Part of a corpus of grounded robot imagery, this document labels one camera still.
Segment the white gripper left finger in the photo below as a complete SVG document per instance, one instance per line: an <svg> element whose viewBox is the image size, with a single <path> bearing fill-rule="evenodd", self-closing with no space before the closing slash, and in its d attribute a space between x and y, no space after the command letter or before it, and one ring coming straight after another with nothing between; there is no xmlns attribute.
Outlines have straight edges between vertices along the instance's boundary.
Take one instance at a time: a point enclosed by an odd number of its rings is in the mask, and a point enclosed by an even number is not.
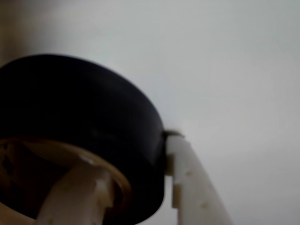
<svg viewBox="0 0 300 225"><path fill-rule="evenodd" d="M45 198L38 225L101 225L113 207L114 167L103 159L79 156Z"/></svg>

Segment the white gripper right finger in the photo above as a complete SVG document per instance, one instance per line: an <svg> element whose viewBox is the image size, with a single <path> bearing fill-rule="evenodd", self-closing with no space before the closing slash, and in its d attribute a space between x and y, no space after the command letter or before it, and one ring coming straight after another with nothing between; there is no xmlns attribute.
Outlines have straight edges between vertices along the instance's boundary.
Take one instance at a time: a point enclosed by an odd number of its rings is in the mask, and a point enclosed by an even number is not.
<svg viewBox="0 0 300 225"><path fill-rule="evenodd" d="M165 150L165 174L172 177L172 207L178 211L178 224L232 225L191 144L180 135L170 135Z"/></svg>

